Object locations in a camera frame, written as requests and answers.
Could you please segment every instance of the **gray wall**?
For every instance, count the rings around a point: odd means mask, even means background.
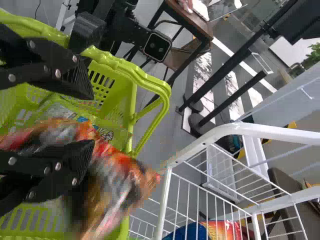
[[[253,108],[251,112],[263,108],[252,115],[254,122],[256,124],[284,127],[292,121],[298,121],[310,115],[313,111],[319,110],[319,76],[320,62]],[[303,85],[306,85],[303,89],[313,97],[313,99],[309,99],[299,90]]]
[[[315,111],[297,121],[297,129],[320,132],[319,119],[320,111]],[[300,146],[299,144],[290,142],[271,141],[265,144],[263,149],[268,159]],[[302,182],[303,178],[305,178],[311,184],[320,183],[320,146],[313,146],[293,153],[292,155],[272,161],[268,165],[270,168],[275,167],[288,175],[292,175],[299,182]]]

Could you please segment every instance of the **black metal bar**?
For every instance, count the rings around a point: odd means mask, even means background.
[[[132,49],[134,49],[134,47],[132,47],[132,48],[123,56],[124,59],[131,53]]]
[[[208,81],[206,81],[191,97],[189,97],[189,99],[184,102],[184,104],[179,108],[179,112],[182,112],[186,107],[189,106],[189,104],[198,102],[204,95],[207,94],[207,92],[209,92],[228,73],[230,73],[232,69],[240,64],[244,59],[249,57],[250,54],[251,51],[246,48],[245,51],[238,51],[231,58],[229,58],[225,64],[208,79]]]
[[[145,65],[150,63],[150,61],[151,61],[151,58],[148,58],[144,63],[141,64],[140,68],[143,69]]]
[[[166,7],[166,3],[165,3],[165,1],[163,1],[162,4],[160,5],[160,7],[158,8],[158,10],[155,12],[155,14],[152,17],[151,21],[149,22],[149,24],[147,26],[148,29],[152,29],[154,27],[154,25],[156,24],[156,22],[160,18],[161,14],[165,10],[165,7]],[[137,47],[137,46],[134,46],[133,48],[131,48],[130,54],[129,54],[129,56],[128,56],[128,58],[126,60],[131,62],[138,51],[139,51],[139,47]]]
[[[98,4],[95,7],[92,15],[99,19],[105,20],[115,1],[116,0],[98,1]]]
[[[167,23],[167,24],[174,24],[174,25],[179,25],[181,26],[181,23],[177,22],[177,21],[170,21],[170,20],[161,20],[161,21],[158,21],[152,29],[156,29],[160,24],[164,24],[164,23]]]
[[[206,117],[204,117],[199,123],[199,127],[202,127],[207,122],[209,122],[212,118],[217,116],[221,111],[227,108],[230,104],[232,104],[235,100],[241,97],[246,91],[252,88],[256,83],[258,83],[261,79],[263,79],[267,74],[264,71],[258,72],[250,81],[248,81],[245,85],[240,87],[234,94],[232,94],[227,100],[225,100],[221,105],[215,108],[212,112],[210,112]]]
[[[166,80],[168,69],[169,69],[169,67],[166,67],[165,72],[164,72],[164,76],[163,76],[163,81]]]
[[[280,218],[280,216],[281,216],[280,211],[279,211],[279,210],[276,211],[275,214],[273,215],[273,217],[271,218],[270,223],[278,221],[278,219]],[[274,229],[275,225],[276,225],[275,223],[272,223],[272,224],[269,224],[268,226],[266,226],[266,231],[267,231],[267,233],[264,232],[264,233],[261,235],[261,240],[267,240],[266,234],[269,236],[269,235],[271,234],[272,230]]]
[[[202,42],[201,45],[181,64],[181,66],[171,75],[171,77],[166,82],[172,88],[176,78],[185,70],[185,68],[197,58],[197,55],[207,46],[209,41]],[[159,98],[159,95],[154,95],[153,98],[148,102],[145,107],[152,104],[155,100]]]
[[[198,102],[208,91],[220,82],[234,67],[236,67],[248,54],[249,47],[254,44],[286,13],[298,0],[291,0],[283,6],[261,29],[255,33],[210,79],[205,82],[184,104],[179,108],[182,112],[191,103]]]
[[[180,28],[179,28],[179,30],[176,32],[176,34],[173,36],[173,38],[172,38],[172,42],[174,41],[174,40],[176,40],[176,38],[178,37],[178,35],[181,33],[181,31],[184,29],[184,27],[183,26],[181,26]]]

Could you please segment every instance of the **white wall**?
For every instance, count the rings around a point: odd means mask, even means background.
[[[295,63],[301,63],[312,52],[310,45],[320,42],[320,38],[300,39],[291,45],[284,37],[280,37],[270,49],[289,67]]]

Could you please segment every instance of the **white wire rack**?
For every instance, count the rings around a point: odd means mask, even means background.
[[[215,144],[228,135],[246,138],[246,162]],[[210,235],[206,239],[268,240],[291,235],[308,239],[297,205],[320,198],[320,186],[290,193],[271,182],[261,166],[275,158],[266,159],[257,144],[262,138],[320,146],[317,132],[242,122],[218,126],[165,162],[161,196],[149,198],[131,216],[128,238],[198,239],[204,227]],[[183,175],[176,173],[178,165],[186,166]],[[207,179],[202,186],[201,178],[196,179],[201,175]],[[276,218],[282,211],[290,213],[289,217]],[[268,214],[273,215],[271,222],[265,218]],[[266,234],[272,228],[276,230]]]

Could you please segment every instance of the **chip bag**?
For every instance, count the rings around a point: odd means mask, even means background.
[[[81,184],[63,196],[70,212],[69,230],[77,240],[100,240],[139,207],[160,182],[151,168],[100,137],[90,121],[53,118],[0,136],[0,149],[31,156],[47,146],[94,140],[94,150]]]

